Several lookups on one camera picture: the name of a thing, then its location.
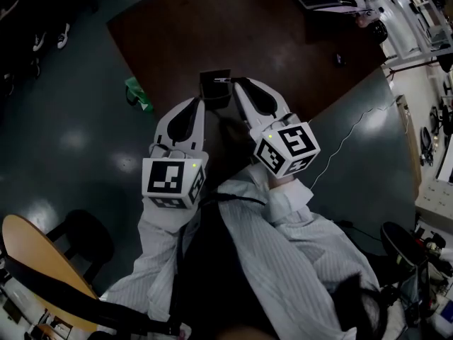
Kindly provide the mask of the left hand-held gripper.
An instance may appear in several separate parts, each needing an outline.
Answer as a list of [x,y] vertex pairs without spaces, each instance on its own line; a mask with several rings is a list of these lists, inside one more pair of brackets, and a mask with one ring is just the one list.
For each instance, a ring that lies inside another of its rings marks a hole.
[[166,159],[169,148],[202,150],[205,140],[205,103],[190,98],[172,108],[160,119],[150,148],[142,160],[142,195],[159,208],[190,209],[206,179],[207,155],[192,159]]

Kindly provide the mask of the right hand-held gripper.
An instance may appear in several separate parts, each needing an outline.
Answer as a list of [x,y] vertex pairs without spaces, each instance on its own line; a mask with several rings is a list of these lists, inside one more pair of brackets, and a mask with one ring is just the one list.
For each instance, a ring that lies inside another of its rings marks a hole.
[[241,119],[256,143],[255,157],[275,178],[305,170],[321,151],[307,122],[275,130],[271,125],[289,113],[283,96],[255,79],[241,77],[233,84],[233,97]]

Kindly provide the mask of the person's left hand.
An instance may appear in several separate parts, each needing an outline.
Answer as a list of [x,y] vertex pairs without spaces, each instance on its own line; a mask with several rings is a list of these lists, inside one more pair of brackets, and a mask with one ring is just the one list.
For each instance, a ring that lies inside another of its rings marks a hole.
[[193,157],[179,149],[168,149],[162,154],[166,159],[192,159]]

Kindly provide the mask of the person's right hand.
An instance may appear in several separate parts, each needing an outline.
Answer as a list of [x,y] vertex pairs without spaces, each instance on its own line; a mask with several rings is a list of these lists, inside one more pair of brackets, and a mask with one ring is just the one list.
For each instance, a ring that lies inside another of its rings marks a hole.
[[295,113],[288,113],[281,117],[279,120],[276,120],[275,122],[272,123],[271,129],[275,130],[278,128],[283,128],[288,125],[295,125],[295,124],[300,124],[300,119]]

